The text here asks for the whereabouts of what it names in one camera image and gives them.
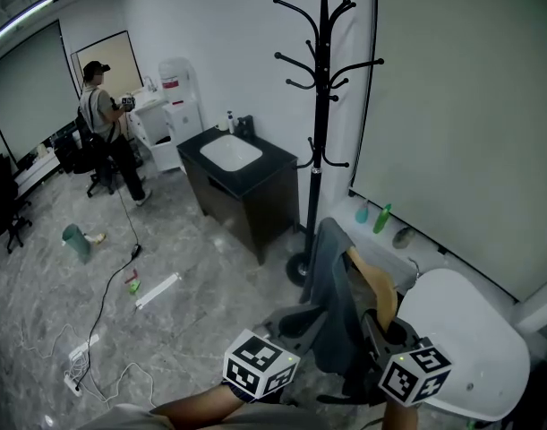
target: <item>black cap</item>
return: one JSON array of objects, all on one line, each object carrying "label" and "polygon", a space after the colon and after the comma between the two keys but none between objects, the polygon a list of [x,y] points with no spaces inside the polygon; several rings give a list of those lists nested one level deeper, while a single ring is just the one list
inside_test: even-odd
[{"label": "black cap", "polygon": [[92,61],[86,64],[86,66],[82,70],[82,76],[84,77],[84,81],[89,82],[92,78],[94,78],[94,75],[96,73],[104,73],[108,72],[109,70],[110,65],[101,64],[98,61]]}]

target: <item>sneaker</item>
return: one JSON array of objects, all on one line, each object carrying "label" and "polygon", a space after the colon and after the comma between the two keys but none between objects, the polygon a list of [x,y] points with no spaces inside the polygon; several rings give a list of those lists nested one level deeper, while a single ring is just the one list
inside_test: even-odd
[{"label": "sneaker", "polygon": [[149,199],[149,197],[151,196],[151,190],[150,189],[147,189],[147,190],[144,190],[144,197],[142,199],[140,199],[139,201],[136,201],[136,205],[138,207],[141,207],[142,205],[144,205],[144,203],[146,203],[146,201]]}]

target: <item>person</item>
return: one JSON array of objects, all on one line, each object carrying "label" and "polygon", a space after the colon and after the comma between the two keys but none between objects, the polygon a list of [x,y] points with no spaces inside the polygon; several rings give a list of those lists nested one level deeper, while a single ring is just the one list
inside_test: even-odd
[{"label": "person", "polygon": [[[203,393],[171,401],[152,411],[129,404],[114,406],[79,430],[329,429],[321,417],[306,409],[264,402],[246,404],[249,401],[249,395],[232,383],[223,382]],[[416,430],[417,427],[415,408],[404,408],[392,400],[388,402],[382,430]]]},{"label": "person", "polygon": [[114,109],[113,100],[107,91],[98,88],[104,81],[104,73],[108,70],[109,66],[98,61],[89,62],[84,66],[80,110],[92,133],[98,134],[106,143],[108,154],[118,166],[132,199],[141,206],[151,196],[151,190],[144,190],[141,185],[132,149],[122,134],[118,121],[120,116],[131,111],[131,106],[124,105]]}]

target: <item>coat rack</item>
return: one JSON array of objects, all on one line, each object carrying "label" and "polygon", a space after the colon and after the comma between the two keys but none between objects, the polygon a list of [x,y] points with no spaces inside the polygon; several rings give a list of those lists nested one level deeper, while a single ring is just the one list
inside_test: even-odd
[{"label": "coat rack", "polygon": [[331,32],[335,26],[335,22],[338,17],[344,12],[355,8],[356,3],[350,0],[343,0],[333,14],[329,17],[329,0],[321,0],[321,19],[319,28],[315,24],[312,17],[303,11],[301,8],[297,8],[292,4],[283,2],[282,0],[273,0],[275,4],[282,4],[287,8],[290,8],[298,13],[302,14],[307,21],[312,25],[312,29],[315,34],[315,48],[313,49],[310,40],[306,40],[306,44],[311,51],[312,57],[315,61],[315,70],[308,67],[305,64],[295,61],[290,57],[283,56],[281,53],[275,53],[276,59],[281,59],[289,64],[296,65],[307,71],[313,78],[313,84],[310,86],[303,86],[292,80],[287,79],[286,83],[295,86],[302,90],[310,90],[316,87],[317,101],[315,105],[315,132],[314,138],[309,137],[309,144],[311,145],[312,156],[309,162],[302,166],[296,166],[296,168],[308,168],[312,164],[311,168],[311,188],[309,191],[309,214],[307,217],[307,230],[305,236],[305,249],[304,252],[292,256],[287,262],[286,272],[289,279],[296,285],[303,286],[305,278],[307,276],[307,270],[309,267],[309,261],[311,258],[312,244],[315,236],[315,223],[317,220],[317,207],[319,205],[319,195],[321,193],[321,160],[324,160],[327,164],[335,168],[348,168],[348,162],[331,162],[325,155],[325,145],[327,143],[327,128],[329,125],[329,101],[338,101],[338,96],[331,95],[331,90],[335,90],[348,83],[348,79],[335,83],[337,78],[344,72],[353,70],[356,68],[367,67],[369,65],[384,64],[382,59],[372,60],[369,62],[362,62],[360,64],[349,65],[348,67],[340,69],[332,77],[330,76],[330,42]]}]

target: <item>fiducial marker cube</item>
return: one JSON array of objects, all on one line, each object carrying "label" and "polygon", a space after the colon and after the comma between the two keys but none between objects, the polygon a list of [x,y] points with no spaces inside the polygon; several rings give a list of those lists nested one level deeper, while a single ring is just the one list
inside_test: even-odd
[{"label": "fiducial marker cube", "polygon": [[226,350],[223,377],[256,400],[285,387],[301,358],[244,330]]},{"label": "fiducial marker cube", "polygon": [[403,406],[413,406],[438,394],[452,363],[438,347],[392,356],[379,387]]}]

